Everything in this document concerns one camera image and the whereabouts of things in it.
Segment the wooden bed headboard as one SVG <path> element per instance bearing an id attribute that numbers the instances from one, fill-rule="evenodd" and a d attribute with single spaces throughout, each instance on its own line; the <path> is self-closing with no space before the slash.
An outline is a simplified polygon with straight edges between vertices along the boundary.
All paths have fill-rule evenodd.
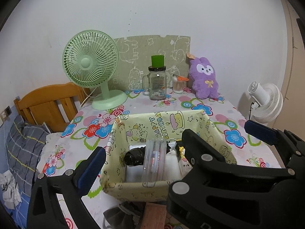
<path id="1" fill-rule="evenodd" d="M 74 98 L 83 102 L 87 94 L 88 88 L 81 88 L 72 82 L 54 84 L 37 88 L 22 99 L 16 98 L 14 104 L 18 114 L 32 125 L 46 123 L 53 132 L 63 132 L 78 112 Z M 59 105 L 63 106 L 69 122 L 64 120 Z"/>

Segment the grey plaid pillow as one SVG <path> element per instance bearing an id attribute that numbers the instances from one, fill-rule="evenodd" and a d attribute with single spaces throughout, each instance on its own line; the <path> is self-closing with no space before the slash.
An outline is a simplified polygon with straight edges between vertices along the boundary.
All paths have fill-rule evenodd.
<path id="1" fill-rule="evenodd" d="M 41 152 L 49 134 L 45 126 L 32 125 L 18 115 L 6 139 L 8 167 L 14 176 L 19 190 L 31 196 L 32 185 Z"/>

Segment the white standing fan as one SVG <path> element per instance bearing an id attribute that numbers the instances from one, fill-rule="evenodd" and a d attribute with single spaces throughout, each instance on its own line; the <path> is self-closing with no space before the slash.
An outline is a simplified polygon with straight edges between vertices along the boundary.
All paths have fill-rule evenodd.
<path id="1" fill-rule="evenodd" d="M 278 117 L 283 107 L 283 96 L 275 84 L 252 82 L 248 94 L 258 104 L 252 113 L 255 121 L 268 124 Z"/>

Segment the black plastic bag bundle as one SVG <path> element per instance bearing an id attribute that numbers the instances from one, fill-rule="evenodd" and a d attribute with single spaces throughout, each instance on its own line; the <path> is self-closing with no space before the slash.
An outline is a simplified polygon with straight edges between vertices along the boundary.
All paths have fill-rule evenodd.
<path id="1" fill-rule="evenodd" d="M 139 166 L 144 164 L 145 147 L 136 147 L 126 152 L 124 161 L 127 166 Z"/>

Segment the clear plastic packet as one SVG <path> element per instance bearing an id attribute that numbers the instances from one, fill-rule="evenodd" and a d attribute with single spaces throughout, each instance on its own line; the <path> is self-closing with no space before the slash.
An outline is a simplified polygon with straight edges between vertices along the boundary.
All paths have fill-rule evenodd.
<path id="1" fill-rule="evenodd" d="M 142 182 L 163 180 L 166 156 L 166 141 L 150 139 L 146 142 Z"/>

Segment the crumpled white cloth on bed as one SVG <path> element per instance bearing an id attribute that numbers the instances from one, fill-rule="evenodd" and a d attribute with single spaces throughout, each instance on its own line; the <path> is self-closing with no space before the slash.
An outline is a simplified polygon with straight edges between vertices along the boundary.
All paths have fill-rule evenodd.
<path id="1" fill-rule="evenodd" d="M 8 209 L 14 210 L 22 203 L 19 186 L 10 170 L 1 174 L 1 191 L 4 205 Z"/>

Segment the grey drawstring pouch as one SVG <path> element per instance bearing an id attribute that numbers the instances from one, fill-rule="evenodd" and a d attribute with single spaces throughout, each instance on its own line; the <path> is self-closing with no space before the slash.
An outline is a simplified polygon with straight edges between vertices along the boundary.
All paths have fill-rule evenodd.
<path id="1" fill-rule="evenodd" d="M 102 228 L 140 228 L 146 203 L 122 202 L 106 210 Z"/>

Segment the cotton swab jar orange lid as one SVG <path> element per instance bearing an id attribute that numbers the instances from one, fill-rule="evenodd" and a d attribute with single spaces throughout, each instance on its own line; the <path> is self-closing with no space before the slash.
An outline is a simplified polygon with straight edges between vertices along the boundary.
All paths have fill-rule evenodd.
<path id="1" fill-rule="evenodd" d="M 173 74 L 172 76 L 172 90 L 174 93 L 180 94 L 184 91 L 184 88 L 187 87 L 187 82 L 189 79 L 187 77 L 178 76 Z"/>

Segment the floral tablecloth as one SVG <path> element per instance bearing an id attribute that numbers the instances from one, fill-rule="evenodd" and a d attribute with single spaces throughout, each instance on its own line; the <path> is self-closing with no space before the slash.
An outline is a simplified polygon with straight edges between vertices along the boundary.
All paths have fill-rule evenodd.
<path id="1" fill-rule="evenodd" d="M 245 118 L 224 97 L 198 99 L 189 89 L 152 101 L 141 91 L 127 91 L 127 100 L 116 108 L 98 111 L 86 105 L 67 128 L 47 137 L 37 169 L 47 177 L 75 169 L 96 147 L 103 147 L 106 162 L 88 195 L 82 198 L 98 224 L 104 212 L 121 201 L 162 201 L 172 180 L 191 168 L 179 147 L 179 160 L 170 165 L 170 176 L 143 182 L 140 167 L 127 167 L 125 153 L 148 139 L 180 139 L 191 129 L 224 155 L 228 163 L 258 168 L 279 168 L 270 148 L 244 130 Z"/>

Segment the pink paper packet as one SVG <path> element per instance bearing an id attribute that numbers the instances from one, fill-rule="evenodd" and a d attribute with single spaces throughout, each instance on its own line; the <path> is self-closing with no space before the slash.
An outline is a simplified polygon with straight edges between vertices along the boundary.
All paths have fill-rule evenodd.
<path id="1" fill-rule="evenodd" d="M 166 205 L 146 203 L 140 229 L 164 229 Z"/>

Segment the wall power socket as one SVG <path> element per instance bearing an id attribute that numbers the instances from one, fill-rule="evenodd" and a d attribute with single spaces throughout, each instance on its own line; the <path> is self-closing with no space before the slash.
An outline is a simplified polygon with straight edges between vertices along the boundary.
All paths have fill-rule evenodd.
<path id="1" fill-rule="evenodd" d="M 5 108 L 2 112 L 1 112 L 1 120 L 4 122 L 5 120 L 8 119 L 8 117 L 12 114 L 11 108 L 10 106 L 8 106 L 7 108 Z"/>

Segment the purple plush bunny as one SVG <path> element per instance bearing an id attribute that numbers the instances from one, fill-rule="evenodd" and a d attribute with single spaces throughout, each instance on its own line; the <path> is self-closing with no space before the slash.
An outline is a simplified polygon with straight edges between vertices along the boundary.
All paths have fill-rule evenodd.
<path id="1" fill-rule="evenodd" d="M 198 99 L 217 99 L 218 82 L 216 81 L 216 72 L 205 57 L 195 57 L 187 53 L 189 59 L 189 77 L 192 80 L 192 89 Z"/>

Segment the small cartoon tissue pack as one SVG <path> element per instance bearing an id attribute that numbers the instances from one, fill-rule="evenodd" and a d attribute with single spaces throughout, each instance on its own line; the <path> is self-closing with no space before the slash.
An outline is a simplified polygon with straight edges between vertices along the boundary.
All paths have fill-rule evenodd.
<path id="1" fill-rule="evenodd" d="M 181 172 L 181 176 L 185 177 L 187 173 L 192 170 L 192 165 L 188 162 L 187 158 L 185 157 L 185 149 L 183 146 L 179 146 L 179 168 Z"/>

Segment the glass jar with green lid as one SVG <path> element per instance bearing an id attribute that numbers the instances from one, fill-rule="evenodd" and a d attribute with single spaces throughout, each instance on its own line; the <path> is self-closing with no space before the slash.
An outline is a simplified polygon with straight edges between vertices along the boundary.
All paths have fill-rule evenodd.
<path id="1" fill-rule="evenodd" d="M 150 100 L 164 100 L 166 98 L 167 80 L 164 55 L 151 56 L 148 74 L 142 77 L 142 89 Z"/>

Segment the white tissue pack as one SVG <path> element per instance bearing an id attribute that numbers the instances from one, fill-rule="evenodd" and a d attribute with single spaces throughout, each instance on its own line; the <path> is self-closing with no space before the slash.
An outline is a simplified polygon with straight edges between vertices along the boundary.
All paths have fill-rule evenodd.
<path id="1" fill-rule="evenodd" d="M 164 164 L 164 180 L 177 181 L 182 179 L 181 170 L 176 151 L 177 142 L 175 139 L 169 139 L 166 142 L 166 155 Z"/>

